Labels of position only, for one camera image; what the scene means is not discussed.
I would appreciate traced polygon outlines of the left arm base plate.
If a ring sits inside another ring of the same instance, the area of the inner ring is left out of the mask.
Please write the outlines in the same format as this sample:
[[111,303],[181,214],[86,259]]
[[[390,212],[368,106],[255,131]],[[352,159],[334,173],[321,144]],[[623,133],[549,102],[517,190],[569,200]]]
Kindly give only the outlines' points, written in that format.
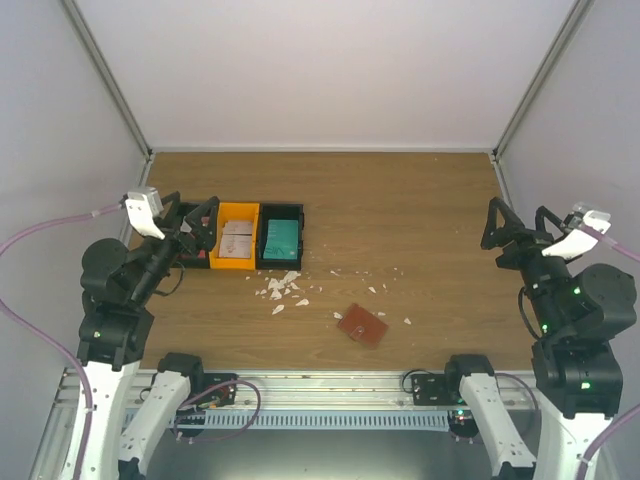
[[[212,373],[205,372],[203,377],[203,390],[213,385],[237,380],[236,373]],[[226,385],[215,391],[209,392],[199,400],[199,405],[203,408],[221,408],[235,404],[236,385]]]

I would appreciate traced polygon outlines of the green credit card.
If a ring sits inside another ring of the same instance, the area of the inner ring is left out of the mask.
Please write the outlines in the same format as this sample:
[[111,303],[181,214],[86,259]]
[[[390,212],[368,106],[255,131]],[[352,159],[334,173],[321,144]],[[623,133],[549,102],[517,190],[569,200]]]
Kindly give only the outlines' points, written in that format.
[[294,260],[297,258],[299,222],[289,219],[270,219],[267,222],[263,258],[266,260]]

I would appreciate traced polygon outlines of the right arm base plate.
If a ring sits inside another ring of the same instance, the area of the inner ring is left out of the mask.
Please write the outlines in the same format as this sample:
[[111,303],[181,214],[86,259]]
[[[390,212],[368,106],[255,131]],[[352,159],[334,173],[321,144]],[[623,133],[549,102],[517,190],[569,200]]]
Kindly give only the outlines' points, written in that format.
[[444,373],[414,369],[400,380],[401,389],[411,396],[415,406],[446,406],[452,404]]

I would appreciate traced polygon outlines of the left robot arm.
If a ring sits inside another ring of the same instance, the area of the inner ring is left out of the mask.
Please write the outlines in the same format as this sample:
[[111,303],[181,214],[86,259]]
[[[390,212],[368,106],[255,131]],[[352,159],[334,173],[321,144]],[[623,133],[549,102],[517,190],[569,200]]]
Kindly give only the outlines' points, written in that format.
[[81,386],[62,479],[145,478],[180,406],[198,402],[206,391],[201,358],[169,353],[133,420],[124,421],[154,322],[147,304],[162,293],[159,285],[181,255],[214,249],[220,200],[184,203],[178,192],[162,197],[142,187],[129,191],[121,204],[142,243],[130,249],[106,238],[82,257],[84,318],[75,368]]

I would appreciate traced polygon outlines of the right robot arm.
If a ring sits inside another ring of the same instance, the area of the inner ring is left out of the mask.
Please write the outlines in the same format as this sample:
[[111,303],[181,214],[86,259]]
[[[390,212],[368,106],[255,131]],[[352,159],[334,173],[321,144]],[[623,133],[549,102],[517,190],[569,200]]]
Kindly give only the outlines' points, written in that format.
[[583,203],[565,218],[541,206],[533,228],[503,199],[488,203],[480,246],[501,249],[497,267],[520,273],[518,300],[530,302],[535,316],[525,325],[539,394],[537,451],[524,444],[487,357],[452,356],[442,388],[447,400],[470,410],[495,479],[591,479],[605,439],[631,418],[619,412],[623,374],[610,342],[637,321],[635,280],[604,263],[576,275],[568,270],[600,242],[621,248],[608,236],[610,226],[610,214]]

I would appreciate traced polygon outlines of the black bin with green cards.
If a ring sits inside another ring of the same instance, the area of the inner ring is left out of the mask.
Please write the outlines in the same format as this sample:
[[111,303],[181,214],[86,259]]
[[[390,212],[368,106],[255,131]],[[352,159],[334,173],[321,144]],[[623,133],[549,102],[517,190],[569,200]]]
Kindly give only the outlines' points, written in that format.
[[255,245],[257,270],[300,271],[304,252],[304,206],[261,203]]

